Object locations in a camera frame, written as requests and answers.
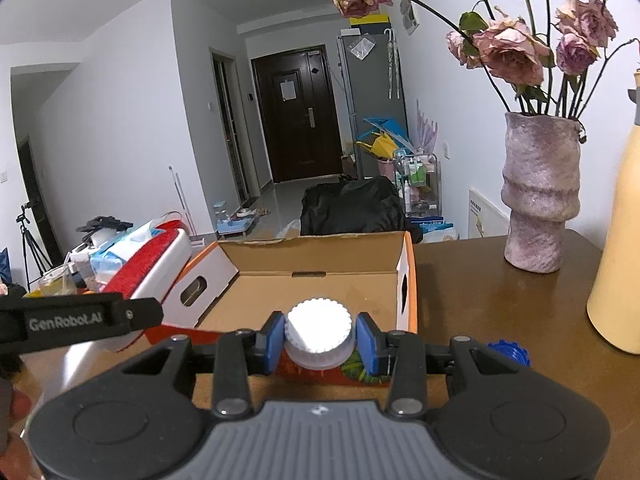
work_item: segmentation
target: wooden table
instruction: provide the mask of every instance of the wooden table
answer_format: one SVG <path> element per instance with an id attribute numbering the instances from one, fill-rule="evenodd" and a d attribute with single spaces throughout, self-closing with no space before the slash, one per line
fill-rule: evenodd
<path id="1" fill-rule="evenodd" d="M 529 351 L 537 371 L 596 402 L 609 417 L 612 439 L 598 480 L 640 478 L 640 358 L 611 347 L 591 326 L 586 301 L 600 251 L 568 231 L 564 263 L 555 274 L 517 270 L 502 256 L 504 238 L 462 240 L 415 247 L 419 332 L 446 344 L 454 335 L 482 342 L 516 340 Z M 120 354 L 104 353 L 94 373 L 135 354 L 139 341 Z M 30 373 L 19 383 L 36 396 L 35 380 L 46 377 L 55 352 L 30 356 Z M 211 376 L 201 376 L 194 402 L 210 405 Z M 254 405 L 265 399 L 361 399 L 384 403 L 386 390 L 305 386 L 278 378 L 251 378 Z M 444 379 L 428 379 L 430 406 L 447 400 Z"/>

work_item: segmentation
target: open box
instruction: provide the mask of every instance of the open box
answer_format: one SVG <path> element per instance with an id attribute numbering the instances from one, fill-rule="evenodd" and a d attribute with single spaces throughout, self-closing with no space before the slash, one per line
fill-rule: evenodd
<path id="1" fill-rule="evenodd" d="M 415 263 L 408 233 L 221 241 L 187 264 L 165 298 L 154 344 L 183 333 L 194 344 L 238 328 L 259 330 L 274 310 L 288 313 L 311 298 L 343 304 L 353 319 L 368 312 L 384 332 L 417 332 Z M 369 382 L 352 356 L 332 370 L 306 370 L 283 351 L 277 374 L 304 382 Z"/>

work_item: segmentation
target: floor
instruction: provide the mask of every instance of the floor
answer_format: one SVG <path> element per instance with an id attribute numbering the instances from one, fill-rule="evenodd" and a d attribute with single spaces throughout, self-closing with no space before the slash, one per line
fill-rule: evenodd
<path id="1" fill-rule="evenodd" d="M 265 207 L 269 214 L 258 219 L 248 235 L 249 240 L 275 238 L 293 220 L 300 219 L 302 197 L 309 187 L 325 182 L 338 182 L 337 177 L 309 178 L 272 184 L 265 188 L 262 196 L 251 206 Z"/>

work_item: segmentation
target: refrigerator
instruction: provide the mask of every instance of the refrigerator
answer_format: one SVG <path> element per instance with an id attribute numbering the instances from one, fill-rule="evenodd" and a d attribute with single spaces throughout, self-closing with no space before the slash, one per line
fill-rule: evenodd
<path id="1" fill-rule="evenodd" d="M 369 37 L 374 38 L 376 46 L 363 60 L 351 53 L 351 45 L 360 36 L 337 38 L 359 179 L 380 174 L 376 158 L 356 145 L 358 137 L 373 128 L 364 118 L 394 118 L 405 130 L 407 129 L 404 93 L 400 84 L 400 98 L 397 98 L 395 75 L 392 98 L 389 99 L 388 35 L 369 34 Z"/>

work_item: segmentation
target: metal rolling cart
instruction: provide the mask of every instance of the metal rolling cart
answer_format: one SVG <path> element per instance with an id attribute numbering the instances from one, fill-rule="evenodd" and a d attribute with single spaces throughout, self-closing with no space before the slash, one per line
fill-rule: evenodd
<path id="1" fill-rule="evenodd" d="M 394 159 L 394 166 L 407 217 L 442 216 L 438 157 L 433 153 L 400 155 Z"/>

